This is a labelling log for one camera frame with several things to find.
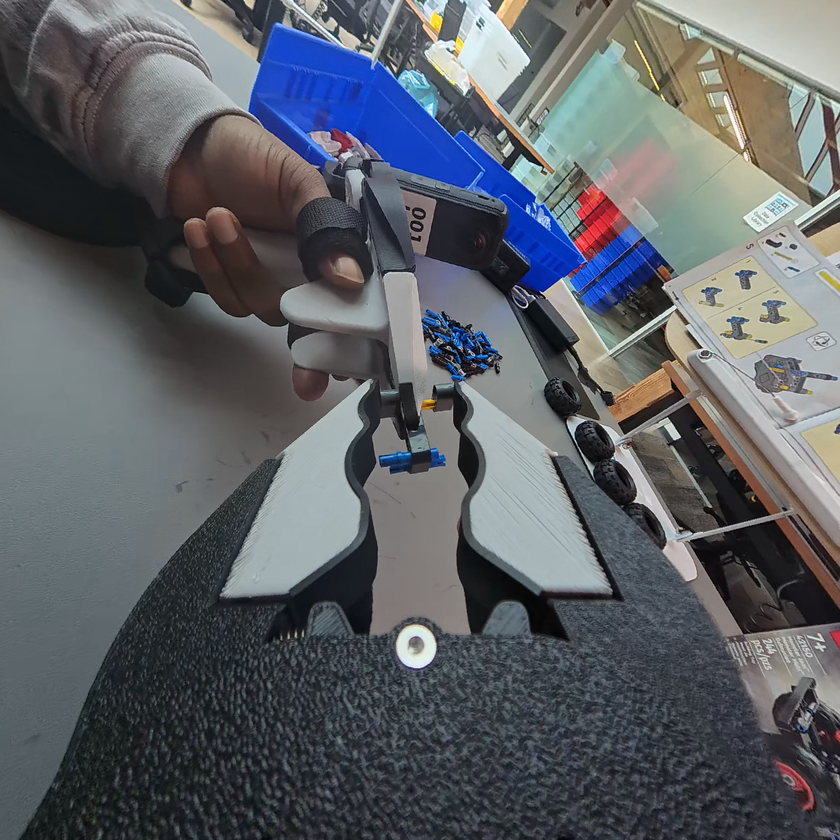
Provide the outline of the stack of red blue crates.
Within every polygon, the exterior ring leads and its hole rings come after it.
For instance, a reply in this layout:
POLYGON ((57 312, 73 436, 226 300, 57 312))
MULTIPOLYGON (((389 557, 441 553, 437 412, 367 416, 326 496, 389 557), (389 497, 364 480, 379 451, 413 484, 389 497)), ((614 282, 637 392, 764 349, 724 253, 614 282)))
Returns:
POLYGON ((596 185, 578 196, 573 241, 584 264, 570 273, 582 305, 598 316, 618 306, 651 308, 672 269, 646 236, 596 185))

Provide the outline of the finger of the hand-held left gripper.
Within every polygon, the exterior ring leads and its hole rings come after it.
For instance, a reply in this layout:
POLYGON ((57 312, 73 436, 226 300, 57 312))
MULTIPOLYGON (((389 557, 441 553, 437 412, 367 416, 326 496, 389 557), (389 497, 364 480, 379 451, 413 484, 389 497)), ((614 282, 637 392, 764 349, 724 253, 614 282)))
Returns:
POLYGON ((418 428, 428 393, 427 351, 417 279, 410 271, 384 274, 388 315, 388 358, 391 383, 397 390, 402 420, 418 428))

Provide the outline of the small blue plastic bin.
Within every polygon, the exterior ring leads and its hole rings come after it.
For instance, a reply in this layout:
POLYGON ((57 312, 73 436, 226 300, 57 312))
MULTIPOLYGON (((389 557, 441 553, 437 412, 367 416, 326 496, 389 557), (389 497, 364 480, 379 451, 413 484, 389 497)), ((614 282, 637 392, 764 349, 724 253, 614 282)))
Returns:
POLYGON ((478 187, 507 205, 509 225, 506 241, 530 261, 525 284, 545 292, 585 263, 585 258, 548 208, 490 153, 459 131, 455 141, 483 169, 478 187))

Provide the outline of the black toy tyre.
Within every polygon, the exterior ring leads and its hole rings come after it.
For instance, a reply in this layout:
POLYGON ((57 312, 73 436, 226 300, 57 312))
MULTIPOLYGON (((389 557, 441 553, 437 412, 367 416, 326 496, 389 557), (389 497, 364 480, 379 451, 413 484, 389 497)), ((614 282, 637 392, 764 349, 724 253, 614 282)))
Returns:
POLYGON ((592 468, 594 483, 620 507, 634 503, 637 487, 632 475, 614 458, 604 459, 592 468))
POLYGON ((647 534, 656 547, 660 550, 665 548, 668 536, 662 523, 649 507, 643 503, 631 502, 626 504, 623 510, 647 534))
POLYGON ((581 411, 580 394, 570 382, 560 377, 553 377, 547 381, 543 396, 552 411, 563 420, 581 411))
POLYGON ((578 423, 573 437, 582 456, 590 463, 595 465, 614 458, 615 444, 607 430, 599 423, 592 420, 578 423))

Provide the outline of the small black toy brick assembly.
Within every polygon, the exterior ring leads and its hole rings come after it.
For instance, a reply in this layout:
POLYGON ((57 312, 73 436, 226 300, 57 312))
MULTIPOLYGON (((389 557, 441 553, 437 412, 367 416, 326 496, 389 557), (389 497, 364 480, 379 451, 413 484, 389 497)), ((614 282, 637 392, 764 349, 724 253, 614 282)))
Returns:
POLYGON ((379 466, 389 469, 392 475, 418 475, 445 466, 445 455, 429 444, 424 415, 452 411, 455 393, 455 384, 435 385, 433 396, 419 404, 417 419, 414 422, 406 419, 404 400, 399 391, 380 391, 380 417, 393 421, 397 435, 406 448, 393 454, 379 456, 379 466))

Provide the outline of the white tray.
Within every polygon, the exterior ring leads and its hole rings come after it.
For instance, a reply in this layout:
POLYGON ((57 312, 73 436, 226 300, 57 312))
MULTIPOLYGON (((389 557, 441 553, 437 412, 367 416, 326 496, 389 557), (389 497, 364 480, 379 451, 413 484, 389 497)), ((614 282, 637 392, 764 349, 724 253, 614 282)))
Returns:
MULTIPOLYGON (((596 420, 585 418, 581 415, 570 416, 569 418, 565 419, 564 422, 568 428, 575 448, 577 449, 579 455, 583 459, 584 467, 589 472, 592 478, 592 468, 594 465, 582 456, 580 450, 577 448, 574 442, 573 437, 573 432, 576 425, 586 420, 592 420, 597 422, 596 420)), ((648 474, 648 471, 643 465, 643 462, 630 448, 629 444, 620 443, 619 433, 607 426, 603 427, 607 430, 615 444, 614 459, 617 460, 619 463, 623 464, 623 466, 628 470, 628 472, 632 475, 635 481, 637 487, 637 498, 635 502, 643 503, 647 507, 649 507, 656 514, 666 531, 668 541, 665 548, 661 551, 664 553, 668 561, 676 568, 676 570, 679 572, 684 581, 691 582, 695 580, 697 577, 695 557, 693 553, 690 552, 690 550, 688 549, 687 543, 679 542, 676 539, 678 536, 678 526, 676 519, 667 509, 663 498, 660 496, 658 490, 656 489, 651 476, 648 474)))

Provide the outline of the blue plastic bag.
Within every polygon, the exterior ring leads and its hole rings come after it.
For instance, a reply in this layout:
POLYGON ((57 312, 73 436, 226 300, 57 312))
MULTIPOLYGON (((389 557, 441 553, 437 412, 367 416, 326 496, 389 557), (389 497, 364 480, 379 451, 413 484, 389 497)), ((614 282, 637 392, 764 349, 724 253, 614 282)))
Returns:
POLYGON ((417 69, 403 70, 397 81, 432 119, 437 118, 438 90, 422 71, 417 69))

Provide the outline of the black device with green light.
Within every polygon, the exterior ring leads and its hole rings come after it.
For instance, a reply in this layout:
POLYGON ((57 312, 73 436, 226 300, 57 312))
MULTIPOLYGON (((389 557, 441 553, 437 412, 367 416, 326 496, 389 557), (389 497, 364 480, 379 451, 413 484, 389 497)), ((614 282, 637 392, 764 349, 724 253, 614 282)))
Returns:
POLYGON ((486 277, 503 294, 520 286, 530 272, 530 259, 506 239, 500 243, 497 256, 486 270, 486 277))

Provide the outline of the small wall sign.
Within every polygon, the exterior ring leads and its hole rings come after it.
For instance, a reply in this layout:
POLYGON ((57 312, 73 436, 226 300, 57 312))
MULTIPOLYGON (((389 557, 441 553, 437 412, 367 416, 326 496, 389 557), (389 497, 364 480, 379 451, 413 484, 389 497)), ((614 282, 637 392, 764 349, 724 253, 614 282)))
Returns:
POLYGON ((783 191, 773 194, 763 204, 755 207, 742 218, 757 234, 776 225, 782 217, 800 206, 800 202, 783 191))

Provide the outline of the pink and red scraps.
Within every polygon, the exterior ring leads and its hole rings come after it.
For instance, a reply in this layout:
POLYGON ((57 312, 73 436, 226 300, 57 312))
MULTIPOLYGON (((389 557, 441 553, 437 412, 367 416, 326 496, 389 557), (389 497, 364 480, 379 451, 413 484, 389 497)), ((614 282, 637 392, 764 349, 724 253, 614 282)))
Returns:
POLYGON ((308 134, 311 142, 315 143, 329 158, 344 163, 348 160, 378 161, 378 153, 366 143, 362 143, 352 133, 340 129, 315 130, 308 134))

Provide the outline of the building instruction booklet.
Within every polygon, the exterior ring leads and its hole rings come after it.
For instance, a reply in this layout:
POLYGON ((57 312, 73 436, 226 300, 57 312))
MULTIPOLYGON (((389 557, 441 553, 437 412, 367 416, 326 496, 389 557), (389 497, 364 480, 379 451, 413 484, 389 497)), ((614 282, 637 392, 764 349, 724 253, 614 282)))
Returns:
POLYGON ((698 350, 719 353, 759 394, 804 417, 839 405, 838 245, 825 255, 793 224, 666 287, 698 350))

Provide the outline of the white book stand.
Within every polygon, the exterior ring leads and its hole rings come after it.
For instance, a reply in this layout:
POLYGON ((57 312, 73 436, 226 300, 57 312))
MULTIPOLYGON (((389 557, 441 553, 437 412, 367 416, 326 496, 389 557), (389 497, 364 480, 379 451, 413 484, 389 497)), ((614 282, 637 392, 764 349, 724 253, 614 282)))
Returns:
POLYGON ((682 398, 616 440, 628 447, 642 431, 683 407, 703 408, 703 424, 768 513, 803 526, 838 561, 838 409, 805 417, 780 394, 759 394, 719 353, 696 350, 686 364, 663 364, 682 398))

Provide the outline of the toy truck cardboard box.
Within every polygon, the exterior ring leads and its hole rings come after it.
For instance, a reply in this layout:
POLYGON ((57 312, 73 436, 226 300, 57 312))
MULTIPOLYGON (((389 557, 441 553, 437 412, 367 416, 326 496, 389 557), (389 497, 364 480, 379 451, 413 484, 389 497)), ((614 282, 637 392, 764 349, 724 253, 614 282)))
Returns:
POLYGON ((839 625, 726 638, 810 838, 839 838, 839 625))

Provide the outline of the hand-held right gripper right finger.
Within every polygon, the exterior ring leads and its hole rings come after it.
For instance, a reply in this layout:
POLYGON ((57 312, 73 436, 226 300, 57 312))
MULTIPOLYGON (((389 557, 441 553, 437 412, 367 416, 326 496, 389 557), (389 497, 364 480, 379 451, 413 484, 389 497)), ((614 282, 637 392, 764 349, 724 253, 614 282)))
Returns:
POLYGON ((469 385, 453 403, 467 548, 533 595, 612 597, 557 453, 469 385))

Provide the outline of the grey desk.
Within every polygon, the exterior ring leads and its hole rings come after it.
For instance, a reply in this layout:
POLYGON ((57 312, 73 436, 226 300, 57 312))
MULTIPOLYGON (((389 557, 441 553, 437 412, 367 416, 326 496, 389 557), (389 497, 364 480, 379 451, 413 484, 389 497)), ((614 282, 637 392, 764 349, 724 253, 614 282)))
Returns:
POLYGON ((317 422, 258 418, 293 415, 286 334, 205 301, 155 350, 145 292, 63 245, 25 267, 12 241, 2 773, 24 747, 46 762, 3 788, 3 835, 25 816, 22 838, 799 835, 714 622, 575 462, 555 459, 612 597, 536 596, 480 560, 458 487, 396 555, 456 566, 469 633, 373 634, 384 512, 364 487, 366 537, 336 568, 222 601, 280 453, 317 422))

